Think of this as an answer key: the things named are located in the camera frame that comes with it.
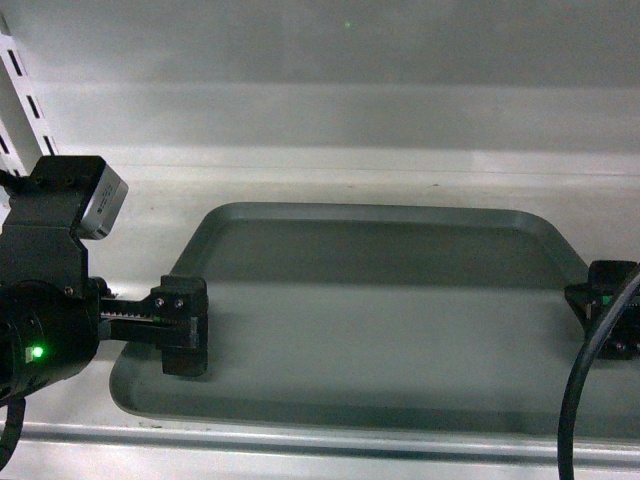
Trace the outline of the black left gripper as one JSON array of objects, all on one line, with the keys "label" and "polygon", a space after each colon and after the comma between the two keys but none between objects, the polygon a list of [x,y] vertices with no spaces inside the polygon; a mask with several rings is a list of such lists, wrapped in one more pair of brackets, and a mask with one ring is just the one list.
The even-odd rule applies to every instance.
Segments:
[{"label": "black left gripper", "polygon": [[208,290],[164,275],[141,300],[104,296],[88,276],[81,219],[101,177],[98,156],[44,156],[32,173],[2,172],[10,212],[1,233],[1,397],[24,398],[80,373],[102,340],[154,346],[162,372],[208,368]]}]

